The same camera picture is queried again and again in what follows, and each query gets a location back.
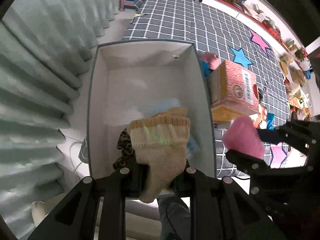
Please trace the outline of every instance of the person's leg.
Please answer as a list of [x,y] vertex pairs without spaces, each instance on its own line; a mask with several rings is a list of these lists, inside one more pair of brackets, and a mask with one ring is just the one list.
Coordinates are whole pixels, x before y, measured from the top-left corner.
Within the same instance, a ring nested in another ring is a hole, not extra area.
[[160,240],[170,234],[177,240],[190,240],[191,216],[188,206],[178,197],[157,198],[161,221]]

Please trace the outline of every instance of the pink star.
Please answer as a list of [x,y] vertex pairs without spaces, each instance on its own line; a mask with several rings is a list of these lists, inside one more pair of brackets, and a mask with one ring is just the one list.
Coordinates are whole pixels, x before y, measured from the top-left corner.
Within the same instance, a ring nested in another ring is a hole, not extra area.
[[249,31],[252,33],[251,41],[253,41],[254,43],[258,44],[262,48],[263,52],[266,55],[268,55],[266,49],[270,49],[269,45],[266,44],[264,42],[264,40],[257,33],[255,33],[253,30],[249,29]]

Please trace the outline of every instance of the grid pattern rug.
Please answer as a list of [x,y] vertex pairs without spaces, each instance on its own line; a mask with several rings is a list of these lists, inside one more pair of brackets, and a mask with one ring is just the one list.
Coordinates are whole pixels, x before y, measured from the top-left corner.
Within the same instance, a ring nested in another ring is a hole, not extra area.
[[[192,0],[136,0],[134,4],[138,11],[123,40],[191,41],[200,57],[203,52],[210,51],[219,55],[220,60],[242,64],[256,74],[257,86],[266,92],[261,104],[269,113],[275,114],[273,124],[285,123],[289,109],[285,103],[283,76],[269,44],[255,32],[230,15]],[[227,163],[220,134],[221,131],[215,130],[217,174],[219,177],[239,175],[236,167]],[[266,151],[268,163],[268,145]]]

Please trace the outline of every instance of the blue star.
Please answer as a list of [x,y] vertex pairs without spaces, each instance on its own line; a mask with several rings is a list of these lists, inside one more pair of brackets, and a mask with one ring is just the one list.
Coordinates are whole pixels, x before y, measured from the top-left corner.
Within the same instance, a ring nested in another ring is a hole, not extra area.
[[248,69],[248,65],[252,65],[253,63],[245,56],[243,49],[240,48],[239,50],[236,50],[232,47],[229,47],[232,52],[235,54],[235,57],[233,59],[233,62],[239,63],[242,66],[244,66],[246,69]]

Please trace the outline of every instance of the pink cardboard box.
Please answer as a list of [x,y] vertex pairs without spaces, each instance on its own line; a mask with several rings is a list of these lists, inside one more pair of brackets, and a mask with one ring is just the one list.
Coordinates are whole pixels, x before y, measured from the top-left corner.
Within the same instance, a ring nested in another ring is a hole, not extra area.
[[243,66],[225,60],[208,78],[214,122],[258,112],[256,75]]

